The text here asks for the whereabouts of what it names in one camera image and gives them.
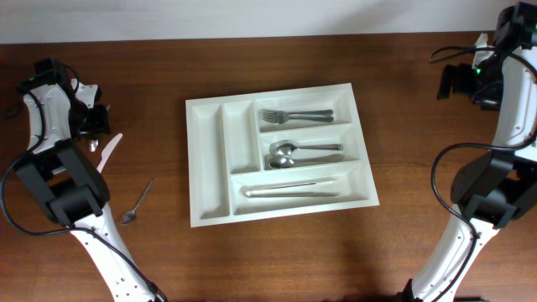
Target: silver spoon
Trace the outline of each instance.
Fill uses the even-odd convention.
[[[300,146],[293,141],[282,140],[276,143],[271,143],[270,147],[268,147],[268,151],[272,155],[291,155],[293,151],[298,150],[298,149],[342,151],[343,145],[339,143],[333,143],[333,144],[317,145],[317,146]]]
[[[122,226],[125,226],[125,225],[133,222],[136,219],[136,210],[142,204],[143,199],[148,194],[149,188],[151,188],[151,185],[153,184],[153,180],[154,179],[151,179],[151,181],[149,181],[148,186],[145,188],[145,190],[141,194],[140,198],[138,198],[138,201],[136,202],[136,205],[134,206],[134,209],[132,209],[131,211],[126,212],[125,214],[123,214],[123,216],[121,216],[121,225]]]
[[[313,158],[313,159],[290,159],[289,157],[285,155],[276,155],[273,158],[270,159],[270,162],[268,165],[272,169],[284,169],[284,168],[291,168],[295,164],[302,164],[302,163],[311,163],[311,162],[336,162],[343,159],[343,155],[341,154],[333,154],[328,156],[323,156],[319,158]]]

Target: white wall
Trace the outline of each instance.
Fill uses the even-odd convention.
[[[513,0],[0,0],[0,43],[494,29]]]

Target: brown wooden surface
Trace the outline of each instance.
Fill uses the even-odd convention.
[[[432,50],[471,45],[476,38],[383,34],[0,45],[0,107],[17,100],[14,87],[46,56],[102,88],[102,102],[112,105],[113,132],[124,134],[103,174],[110,206],[120,217],[155,178],[138,220],[119,232],[138,266],[172,301],[390,295],[425,266],[446,227],[449,216],[430,189],[434,157],[451,143],[492,140],[498,114],[480,112],[460,96],[437,102],[443,65],[428,63]],[[186,99],[348,82],[380,206],[190,228]],[[4,171],[28,143],[26,112],[0,120],[0,142]],[[455,172],[479,154],[446,156],[438,174],[445,195]],[[98,163],[99,154],[89,156]],[[15,177],[6,197],[13,217],[27,228],[55,227]],[[531,211],[501,231],[459,295],[535,301],[536,221],[537,211]],[[26,237],[3,218],[0,293],[3,301],[112,300],[75,238]]]

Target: white plastic knife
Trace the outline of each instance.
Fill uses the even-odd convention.
[[[123,137],[122,133],[119,133],[116,135],[116,137],[112,138],[110,143],[107,144],[107,146],[102,150],[101,153],[101,163],[97,166],[97,171],[99,173],[102,173],[102,170],[104,169],[104,165],[107,163],[108,158],[110,157],[110,154],[112,154],[112,151],[114,148],[116,148],[117,143],[119,143],[119,140]]]

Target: utensil organizer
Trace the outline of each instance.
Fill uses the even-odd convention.
[[[262,109],[332,109],[334,122],[289,120],[272,124],[260,117]],[[378,206],[351,84],[188,100],[186,120],[192,227]],[[269,146],[280,140],[300,145],[341,143],[344,158],[338,163],[270,169]],[[296,150],[293,157],[334,152]],[[241,193],[245,185],[326,177],[334,181],[282,191],[331,191],[338,196],[247,198]]]

